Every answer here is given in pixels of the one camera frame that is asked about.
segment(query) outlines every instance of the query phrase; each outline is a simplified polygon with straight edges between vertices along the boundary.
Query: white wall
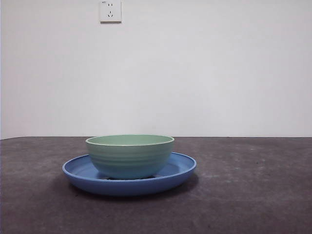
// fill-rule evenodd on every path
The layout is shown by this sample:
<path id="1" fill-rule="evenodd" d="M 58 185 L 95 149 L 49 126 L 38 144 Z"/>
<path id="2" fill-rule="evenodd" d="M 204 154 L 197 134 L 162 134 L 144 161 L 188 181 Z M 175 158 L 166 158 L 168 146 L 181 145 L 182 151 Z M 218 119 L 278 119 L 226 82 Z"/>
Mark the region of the white wall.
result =
<path id="1" fill-rule="evenodd" d="M 311 0 L 1 1 L 1 137 L 312 137 Z"/>

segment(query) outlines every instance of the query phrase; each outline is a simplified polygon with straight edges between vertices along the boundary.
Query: ceramic bowl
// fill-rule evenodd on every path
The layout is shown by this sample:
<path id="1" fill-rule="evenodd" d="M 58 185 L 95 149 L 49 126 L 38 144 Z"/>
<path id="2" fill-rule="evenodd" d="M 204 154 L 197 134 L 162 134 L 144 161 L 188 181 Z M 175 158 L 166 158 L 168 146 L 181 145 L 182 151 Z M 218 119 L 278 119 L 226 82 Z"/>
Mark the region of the ceramic bowl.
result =
<path id="1" fill-rule="evenodd" d="M 98 136 L 86 140 L 93 165 L 115 179 L 141 179 L 162 169 L 174 138 L 157 135 Z"/>

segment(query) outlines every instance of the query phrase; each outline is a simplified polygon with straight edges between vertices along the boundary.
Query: ribbed bowl side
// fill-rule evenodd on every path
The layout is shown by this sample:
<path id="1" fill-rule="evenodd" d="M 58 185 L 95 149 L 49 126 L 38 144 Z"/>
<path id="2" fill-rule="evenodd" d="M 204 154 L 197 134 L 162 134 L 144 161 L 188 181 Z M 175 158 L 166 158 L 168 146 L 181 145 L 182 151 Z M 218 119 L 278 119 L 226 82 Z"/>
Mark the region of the ribbed bowl side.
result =
<path id="1" fill-rule="evenodd" d="M 103 174 L 119 179 L 151 176 L 167 162 L 173 142 L 144 146 L 104 146 L 88 144 L 93 165 Z"/>

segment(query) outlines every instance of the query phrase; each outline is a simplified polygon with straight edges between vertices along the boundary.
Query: bowl rim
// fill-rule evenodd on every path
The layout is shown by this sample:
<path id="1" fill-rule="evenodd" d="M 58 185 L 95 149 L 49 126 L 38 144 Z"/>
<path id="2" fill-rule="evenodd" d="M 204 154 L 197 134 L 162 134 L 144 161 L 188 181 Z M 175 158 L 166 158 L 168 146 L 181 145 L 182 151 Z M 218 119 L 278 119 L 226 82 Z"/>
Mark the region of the bowl rim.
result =
<path id="1" fill-rule="evenodd" d="M 116 136 L 157 136 L 157 137 L 168 137 L 168 138 L 170 138 L 170 140 L 164 141 L 164 142 L 160 142 L 160 143 L 135 144 L 135 145 L 100 144 L 100 143 L 93 143 L 93 142 L 90 142 L 90 140 L 92 140 L 92 139 L 94 139 L 94 138 L 99 138 L 99 137 L 116 137 Z M 106 136 L 95 136 L 95 137 L 91 137 L 91 138 L 86 139 L 86 143 L 87 143 L 87 144 L 91 144 L 91 145 L 100 145 L 100 146 L 133 147 L 133 146 L 162 145 L 162 144 L 167 144 L 167 143 L 174 142 L 174 140 L 175 140 L 175 139 L 174 139 L 172 136 L 164 136 L 164 135 L 153 135 L 153 134 L 119 134 L 119 135 L 106 135 Z"/>

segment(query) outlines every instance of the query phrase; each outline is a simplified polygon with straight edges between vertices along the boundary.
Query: gray table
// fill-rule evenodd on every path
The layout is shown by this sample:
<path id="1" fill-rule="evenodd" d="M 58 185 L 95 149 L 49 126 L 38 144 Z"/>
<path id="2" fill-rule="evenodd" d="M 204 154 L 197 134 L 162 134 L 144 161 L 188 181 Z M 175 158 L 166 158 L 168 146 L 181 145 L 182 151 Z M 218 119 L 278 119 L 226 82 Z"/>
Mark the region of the gray table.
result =
<path id="1" fill-rule="evenodd" d="M 177 137 L 198 162 L 183 185 L 114 198 L 70 185 L 86 137 L 1 141 L 3 234 L 311 234 L 312 138 Z"/>

